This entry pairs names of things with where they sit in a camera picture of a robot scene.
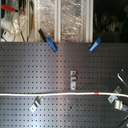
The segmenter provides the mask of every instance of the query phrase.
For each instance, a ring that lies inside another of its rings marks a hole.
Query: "white cable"
[[[0,96],[13,96],[13,97],[36,97],[36,96],[88,96],[88,95],[103,95],[103,96],[119,96],[126,97],[126,94],[118,94],[118,93],[106,93],[106,92],[57,92],[57,93],[44,93],[44,94],[9,94],[9,93],[0,93]]]
[[[58,1],[58,43],[61,42],[61,0]]]
[[[58,42],[58,0],[55,0],[55,33],[54,33],[54,41]]]

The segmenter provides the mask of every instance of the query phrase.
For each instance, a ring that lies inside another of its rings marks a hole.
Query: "metal bracket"
[[[122,69],[120,73],[117,74],[118,78],[128,87],[128,75]]]
[[[120,100],[115,100],[115,109],[128,112],[128,106],[123,104],[123,102]]]
[[[34,113],[37,108],[41,105],[42,97],[37,97],[37,99],[34,101],[34,104],[31,106],[30,111]]]
[[[71,71],[71,85],[70,85],[70,89],[72,91],[76,90],[76,71]]]
[[[113,93],[121,93],[122,89],[120,88],[120,86],[117,86],[116,89],[114,90]],[[108,97],[108,101],[112,104],[114,102],[114,100],[117,100],[118,97],[117,96],[109,96]]]

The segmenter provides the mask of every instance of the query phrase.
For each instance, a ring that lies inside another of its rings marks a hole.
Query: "gray pegboard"
[[[59,44],[56,53],[47,43],[2,45],[1,93],[66,91],[71,70],[78,73],[77,90],[113,92],[122,85],[117,73],[128,72],[127,44],[101,44],[92,54],[88,44]],[[32,114],[35,98],[0,97],[0,128],[117,128],[127,115],[115,110],[107,96],[47,97]]]

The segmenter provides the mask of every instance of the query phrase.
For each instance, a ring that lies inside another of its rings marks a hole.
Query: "pegboard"
[[[0,92],[42,93],[70,89],[70,71],[77,71],[77,90],[113,92],[117,78],[128,72],[128,45],[1,43]],[[114,109],[108,96],[45,97],[37,111],[29,110],[36,97],[0,97],[0,128],[117,128],[127,113]]]

